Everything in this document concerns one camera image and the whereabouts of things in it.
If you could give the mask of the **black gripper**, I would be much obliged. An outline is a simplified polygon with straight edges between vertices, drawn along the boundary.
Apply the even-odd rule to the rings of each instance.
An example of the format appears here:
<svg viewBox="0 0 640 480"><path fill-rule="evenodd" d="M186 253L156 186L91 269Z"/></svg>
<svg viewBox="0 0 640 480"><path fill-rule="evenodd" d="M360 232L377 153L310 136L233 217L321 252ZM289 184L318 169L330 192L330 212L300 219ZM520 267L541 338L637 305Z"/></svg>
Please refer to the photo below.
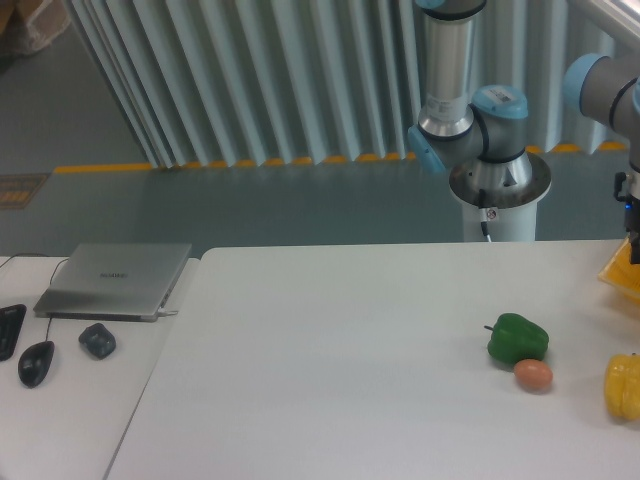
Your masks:
<svg viewBox="0 0 640 480"><path fill-rule="evenodd" d="M631 248L629 263L639 264L639 172L617 172L614 176L614 198L625 207L624 227Z"/></svg>

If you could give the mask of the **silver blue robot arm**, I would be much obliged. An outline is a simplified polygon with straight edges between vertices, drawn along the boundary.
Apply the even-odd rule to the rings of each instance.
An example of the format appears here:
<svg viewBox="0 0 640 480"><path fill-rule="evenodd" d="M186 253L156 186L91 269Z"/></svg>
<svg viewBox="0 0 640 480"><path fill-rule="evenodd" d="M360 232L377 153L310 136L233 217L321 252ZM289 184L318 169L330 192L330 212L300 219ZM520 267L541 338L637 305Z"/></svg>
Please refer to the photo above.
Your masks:
<svg viewBox="0 0 640 480"><path fill-rule="evenodd" d="M420 1L429 24L427 100L408 130L423 169L448 175L462 208L467 242L528 242L536 236L537 207L551 171L525 147L528 101L517 88L469 90L475 21L483 1ZM639 262L639 4L578 1L576 7L632 50L620 58L589 53L567 69L567 105L630 142L629 169L614 179L625 207L629 262Z"/></svg>

